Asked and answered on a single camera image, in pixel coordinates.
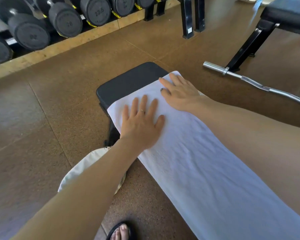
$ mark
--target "weight bench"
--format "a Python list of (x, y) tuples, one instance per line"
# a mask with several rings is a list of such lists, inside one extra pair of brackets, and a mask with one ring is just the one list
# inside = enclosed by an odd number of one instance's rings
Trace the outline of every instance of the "weight bench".
[(248, 56), (254, 57), (275, 28), (300, 34), (300, 0), (275, 0), (266, 6), (255, 31), (226, 66), (229, 71), (239, 71)]
[(113, 146), (120, 138), (120, 134), (107, 112), (110, 105), (167, 74), (168, 72), (157, 64), (146, 62), (98, 87), (96, 95), (100, 101), (100, 107), (109, 117), (109, 131), (108, 138), (104, 141), (105, 147)]

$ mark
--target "forearm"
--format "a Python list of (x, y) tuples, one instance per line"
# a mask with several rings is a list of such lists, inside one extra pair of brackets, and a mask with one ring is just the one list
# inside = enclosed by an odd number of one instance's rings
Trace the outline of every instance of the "forearm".
[(300, 128), (203, 96), (189, 112), (300, 214)]
[(13, 239), (93, 239), (124, 173), (141, 153), (120, 139), (54, 196)]

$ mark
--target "gym floor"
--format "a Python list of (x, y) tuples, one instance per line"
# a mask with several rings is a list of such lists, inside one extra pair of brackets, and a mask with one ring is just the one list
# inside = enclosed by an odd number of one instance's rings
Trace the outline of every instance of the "gym floor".
[[(252, 7), (206, 0), (206, 30), (185, 40), (176, 6), (0, 79), (0, 239), (14, 235), (56, 194), (71, 167), (103, 146), (108, 118), (96, 89), (144, 62), (178, 70), (214, 100), (300, 127), (300, 104), (202, 67), (230, 61), (259, 20), (262, 8), (252, 20)], [(300, 35), (275, 30), (239, 73), (300, 96)], [(196, 238), (139, 160), (96, 239), (124, 219), (136, 223), (140, 239)]]

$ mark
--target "black sandal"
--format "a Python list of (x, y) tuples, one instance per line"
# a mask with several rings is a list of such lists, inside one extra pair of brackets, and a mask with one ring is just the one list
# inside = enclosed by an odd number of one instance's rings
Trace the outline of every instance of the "black sandal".
[(136, 240), (136, 239), (137, 239), (137, 238), (136, 238), (136, 232), (135, 232), (135, 230), (134, 230), (132, 224), (131, 224), (130, 222), (128, 222), (128, 221), (122, 221), (122, 222), (119, 222), (117, 225), (115, 225), (115, 226), (110, 230), (110, 232), (109, 232), (109, 234), (108, 234), (106, 240), (110, 240), (112, 234), (114, 233), (114, 231), (115, 231), (119, 226), (121, 226), (122, 224), (126, 224), (127, 227), (128, 227), (128, 230), (129, 230), (129, 238), (128, 238), (128, 240)]

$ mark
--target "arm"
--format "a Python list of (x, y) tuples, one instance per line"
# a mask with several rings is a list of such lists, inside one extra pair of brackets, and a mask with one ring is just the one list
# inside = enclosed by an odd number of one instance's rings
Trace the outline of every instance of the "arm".
[(143, 150), (156, 143), (164, 125), (162, 115), (153, 124), (156, 100), (152, 101), (147, 114), (142, 112), (146, 109), (147, 97), (142, 98), (139, 109), (138, 104), (138, 99), (134, 99), (130, 116), (125, 106), (121, 138), (116, 144), (54, 196), (13, 240), (95, 237), (124, 173)]
[(181, 76), (161, 93), (172, 107), (204, 122), (232, 153), (300, 214), (300, 128), (199, 96)]

